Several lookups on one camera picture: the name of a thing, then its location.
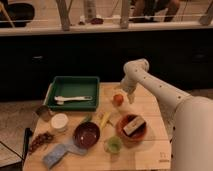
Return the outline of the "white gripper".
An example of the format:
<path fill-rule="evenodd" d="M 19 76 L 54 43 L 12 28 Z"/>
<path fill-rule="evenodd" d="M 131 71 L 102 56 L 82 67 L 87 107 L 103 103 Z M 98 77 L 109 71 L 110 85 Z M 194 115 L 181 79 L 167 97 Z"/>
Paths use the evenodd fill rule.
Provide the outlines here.
<path fill-rule="evenodd" d="M 132 104 L 135 99 L 134 91 L 136 90 L 136 85 L 137 83 L 129 77 L 124 77 L 120 83 L 121 89 L 127 93 L 127 98 L 130 104 Z"/>

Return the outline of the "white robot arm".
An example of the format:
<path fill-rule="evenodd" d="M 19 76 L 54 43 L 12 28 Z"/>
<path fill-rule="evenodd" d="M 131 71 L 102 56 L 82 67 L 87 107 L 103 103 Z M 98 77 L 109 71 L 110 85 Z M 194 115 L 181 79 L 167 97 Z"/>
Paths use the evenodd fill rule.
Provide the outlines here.
<path fill-rule="evenodd" d="M 123 70 L 120 86 L 129 103 L 140 84 L 174 112 L 171 171 L 213 171 L 213 100 L 192 96 L 149 74 L 144 58 L 125 63 Z"/>

